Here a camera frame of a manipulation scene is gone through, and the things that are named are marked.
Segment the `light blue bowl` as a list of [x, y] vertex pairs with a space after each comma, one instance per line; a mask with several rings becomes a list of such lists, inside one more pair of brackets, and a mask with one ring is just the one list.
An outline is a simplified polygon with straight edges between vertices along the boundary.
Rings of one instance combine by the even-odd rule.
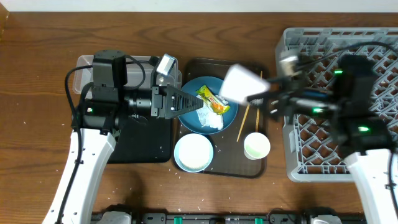
[[201, 134], [191, 133], [181, 137], [174, 148], [174, 160], [185, 172], [202, 172], [212, 162], [213, 145]]

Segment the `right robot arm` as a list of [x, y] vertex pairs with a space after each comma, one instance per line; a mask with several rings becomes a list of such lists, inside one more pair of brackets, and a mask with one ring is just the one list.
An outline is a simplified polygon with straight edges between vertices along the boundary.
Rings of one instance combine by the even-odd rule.
[[[251, 94], [247, 101], [274, 120], [295, 114], [327, 120], [330, 136], [359, 192], [366, 221], [397, 223], [397, 141], [369, 109], [377, 80], [374, 62], [348, 53], [364, 46], [397, 53], [392, 45], [376, 41], [343, 47], [315, 60], [284, 52], [279, 60], [282, 76], [269, 80], [278, 90]], [[338, 56], [338, 68], [333, 72], [332, 90], [309, 89], [305, 71], [334, 56]]]

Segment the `yellow snack wrapper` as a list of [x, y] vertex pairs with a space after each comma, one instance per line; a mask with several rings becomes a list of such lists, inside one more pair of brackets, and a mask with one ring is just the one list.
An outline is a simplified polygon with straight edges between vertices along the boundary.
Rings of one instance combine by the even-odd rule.
[[199, 88], [196, 93], [217, 115], [225, 114], [230, 109], [230, 106], [219, 100], [206, 85]]

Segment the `pink cup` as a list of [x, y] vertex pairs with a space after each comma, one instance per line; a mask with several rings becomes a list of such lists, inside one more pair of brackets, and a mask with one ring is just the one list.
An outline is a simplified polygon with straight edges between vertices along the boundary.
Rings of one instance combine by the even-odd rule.
[[248, 97], [267, 92], [271, 84], [240, 64], [231, 66], [221, 85], [219, 95], [231, 102], [246, 105]]

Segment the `white green cup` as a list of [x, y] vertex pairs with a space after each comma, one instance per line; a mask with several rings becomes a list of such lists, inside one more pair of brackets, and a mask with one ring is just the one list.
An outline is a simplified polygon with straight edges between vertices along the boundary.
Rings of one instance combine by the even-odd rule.
[[244, 155], [250, 160], [265, 158], [271, 151], [271, 143], [262, 133], [248, 134], [244, 139]]

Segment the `white tissue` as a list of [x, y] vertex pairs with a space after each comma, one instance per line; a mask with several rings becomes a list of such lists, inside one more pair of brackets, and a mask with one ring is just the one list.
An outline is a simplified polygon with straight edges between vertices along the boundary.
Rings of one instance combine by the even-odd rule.
[[223, 122], [223, 114], [217, 114], [209, 107], [206, 103], [203, 104], [203, 107], [196, 110], [199, 122], [202, 127], [209, 127], [213, 129], [217, 129], [221, 131], [224, 127]]

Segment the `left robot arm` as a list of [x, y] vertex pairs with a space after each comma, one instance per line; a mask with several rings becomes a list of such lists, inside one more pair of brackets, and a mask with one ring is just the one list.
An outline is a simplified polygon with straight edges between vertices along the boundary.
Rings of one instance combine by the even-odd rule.
[[44, 223], [89, 223], [104, 168], [117, 144], [115, 134], [141, 117], [172, 119], [203, 107], [203, 100], [175, 88], [160, 86], [176, 59], [168, 54], [151, 57], [150, 89], [143, 82], [127, 85], [128, 65], [143, 62], [120, 50], [101, 50], [88, 67], [93, 81], [86, 84], [78, 105], [69, 87], [66, 96], [72, 112], [70, 150], [57, 192]]

